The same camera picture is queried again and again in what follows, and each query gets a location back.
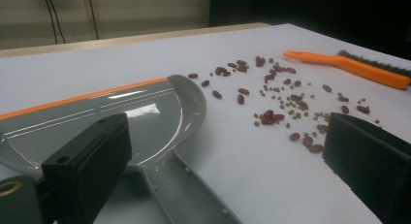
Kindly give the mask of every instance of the seed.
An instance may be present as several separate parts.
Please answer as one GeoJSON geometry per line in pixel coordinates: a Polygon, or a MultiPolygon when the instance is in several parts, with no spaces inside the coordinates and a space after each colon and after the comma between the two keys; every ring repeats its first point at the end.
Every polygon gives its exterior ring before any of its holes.
{"type": "Polygon", "coordinates": [[[238,95],[237,101],[238,101],[238,103],[241,104],[241,105],[244,104],[244,96],[238,95]]]}
{"type": "Polygon", "coordinates": [[[216,90],[213,90],[213,91],[212,91],[212,95],[213,95],[215,98],[217,98],[217,99],[223,98],[223,96],[220,94],[220,92],[218,92],[218,91],[216,91],[216,90]]]}
{"type": "Polygon", "coordinates": [[[342,102],[348,102],[349,99],[347,97],[343,97],[343,96],[338,96],[338,100],[342,101],[342,102]]]}
{"type": "Polygon", "coordinates": [[[319,124],[319,125],[317,125],[317,129],[318,129],[318,131],[324,131],[324,132],[327,132],[328,130],[329,130],[329,126],[328,125],[322,125],[322,124],[319,124]]]}
{"type": "Polygon", "coordinates": [[[301,86],[301,81],[300,80],[296,80],[294,82],[294,86],[301,86]]]}
{"type": "Polygon", "coordinates": [[[327,92],[332,92],[332,89],[327,85],[323,85],[323,89],[325,89],[327,92]]]}
{"type": "Polygon", "coordinates": [[[243,60],[237,60],[238,65],[246,65],[247,63],[243,60]]]}
{"type": "Polygon", "coordinates": [[[190,79],[195,79],[195,78],[197,78],[199,75],[197,75],[197,74],[190,74],[190,75],[188,75],[188,78],[190,78],[190,79]]]}
{"type": "Polygon", "coordinates": [[[290,83],[291,83],[291,80],[290,80],[290,79],[284,80],[284,84],[288,85],[288,84],[290,84],[290,83]]]}
{"type": "Polygon", "coordinates": [[[283,114],[274,114],[272,116],[273,119],[277,119],[277,120],[283,120],[285,118],[285,115],[283,114]]]}
{"type": "Polygon", "coordinates": [[[263,114],[264,117],[269,117],[269,118],[272,118],[273,115],[274,115],[274,111],[272,111],[272,110],[267,110],[263,114]]]}
{"type": "Polygon", "coordinates": [[[305,147],[308,147],[308,148],[310,148],[310,147],[312,146],[312,142],[313,142],[313,140],[312,140],[312,138],[309,137],[309,136],[304,137],[304,138],[302,139],[302,144],[303,144],[305,147]]]}
{"type": "Polygon", "coordinates": [[[357,110],[362,113],[369,114],[369,107],[357,106],[357,110]]]}
{"type": "Polygon", "coordinates": [[[350,110],[349,110],[348,107],[346,107],[346,106],[341,106],[341,111],[342,111],[342,113],[344,113],[344,114],[347,114],[348,112],[350,112],[350,110]]]}
{"type": "Polygon", "coordinates": [[[240,72],[243,72],[243,73],[246,73],[246,72],[247,72],[247,69],[246,69],[246,68],[238,67],[237,70],[240,71],[240,72]]]}
{"type": "Polygon", "coordinates": [[[274,76],[277,75],[277,73],[275,72],[274,69],[269,69],[269,73],[272,74],[272,75],[274,75],[274,76]]]}
{"type": "Polygon", "coordinates": [[[248,94],[250,94],[250,91],[247,90],[247,89],[245,89],[245,88],[240,88],[240,89],[238,90],[238,92],[241,93],[241,94],[243,94],[243,95],[248,95],[248,94]]]}
{"type": "Polygon", "coordinates": [[[202,82],[202,86],[208,86],[209,85],[209,80],[205,80],[202,82]]]}
{"type": "Polygon", "coordinates": [[[311,153],[319,153],[319,152],[324,151],[324,146],[321,145],[321,144],[314,144],[314,145],[311,145],[311,146],[308,148],[308,150],[309,150],[311,153]]]}
{"type": "Polygon", "coordinates": [[[237,67],[237,64],[234,64],[234,63],[229,63],[229,64],[227,64],[227,66],[229,66],[229,67],[232,67],[232,68],[236,68],[237,67]]]}
{"type": "Polygon", "coordinates": [[[290,140],[291,141],[297,141],[299,138],[300,138],[299,133],[294,133],[294,134],[290,135],[290,140]]]}
{"type": "Polygon", "coordinates": [[[271,124],[274,124],[274,123],[275,123],[275,119],[263,118],[263,119],[261,120],[261,123],[262,123],[262,124],[265,124],[265,125],[271,125],[271,124]]]}
{"type": "Polygon", "coordinates": [[[265,79],[266,80],[274,80],[275,75],[266,75],[265,79]]]}

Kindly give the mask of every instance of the dustpan rubber lip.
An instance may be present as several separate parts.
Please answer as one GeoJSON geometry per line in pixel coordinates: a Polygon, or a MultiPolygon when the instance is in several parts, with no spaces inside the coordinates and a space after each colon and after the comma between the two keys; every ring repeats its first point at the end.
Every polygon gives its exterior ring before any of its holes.
{"type": "Polygon", "coordinates": [[[92,93],[88,93],[88,94],[84,94],[84,95],[80,95],[80,96],[75,96],[75,97],[71,97],[68,99],[63,99],[63,100],[59,100],[59,101],[54,101],[51,103],[47,103],[47,104],[42,104],[39,106],[34,106],[34,107],[30,107],[27,109],[23,109],[23,110],[18,110],[18,111],[14,111],[14,112],[7,112],[4,114],[0,114],[0,121],[4,120],[4,119],[9,119],[12,117],[16,117],[19,115],[23,115],[23,114],[28,114],[31,112],[37,112],[37,111],[41,111],[41,110],[45,110],[45,109],[49,109],[49,108],[53,108],[53,107],[57,107],[57,106],[61,106],[61,105],[66,105],[75,101],[79,101],[79,100],[85,100],[85,99],[90,99],[96,96],[102,96],[108,93],[113,93],[113,92],[117,92],[117,91],[121,91],[121,90],[126,90],[126,89],[131,89],[134,87],[139,87],[139,86],[144,86],[144,85],[150,85],[153,83],[157,83],[157,82],[163,82],[163,81],[167,81],[167,78],[158,78],[158,79],[154,79],[154,80],[145,80],[145,81],[140,81],[140,82],[136,82],[136,83],[132,83],[132,84],[128,84],[128,85],[123,85],[123,86],[118,86],[118,87],[114,87],[114,88],[109,88],[106,90],[101,90],[101,91],[96,91],[96,92],[92,92],[92,93]]]}

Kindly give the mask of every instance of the dustpan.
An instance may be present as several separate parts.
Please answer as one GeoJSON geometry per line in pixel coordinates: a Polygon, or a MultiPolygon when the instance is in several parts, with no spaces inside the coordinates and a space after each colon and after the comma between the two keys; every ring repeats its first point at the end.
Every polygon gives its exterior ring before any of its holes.
{"type": "Polygon", "coordinates": [[[101,119],[126,113],[131,160],[169,223],[240,223],[175,148],[206,117],[201,89],[183,76],[150,80],[0,115],[0,163],[41,178],[42,163],[101,119]]]}

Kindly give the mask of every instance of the dark background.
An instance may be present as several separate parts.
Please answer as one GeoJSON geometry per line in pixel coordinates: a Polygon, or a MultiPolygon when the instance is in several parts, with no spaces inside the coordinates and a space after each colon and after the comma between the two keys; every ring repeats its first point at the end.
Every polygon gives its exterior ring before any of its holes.
{"type": "Polygon", "coordinates": [[[411,60],[411,0],[211,0],[209,26],[292,23],[411,60]]]}

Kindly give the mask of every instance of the gray dustpan handle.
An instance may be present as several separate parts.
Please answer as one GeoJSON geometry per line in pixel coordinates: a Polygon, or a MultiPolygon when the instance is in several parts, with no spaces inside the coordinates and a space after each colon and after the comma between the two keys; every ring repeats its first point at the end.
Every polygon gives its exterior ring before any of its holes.
{"type": "Polygon", "coordinates": [[[143,173],[169,223],[241,223],[174,150],[143,173]]]}

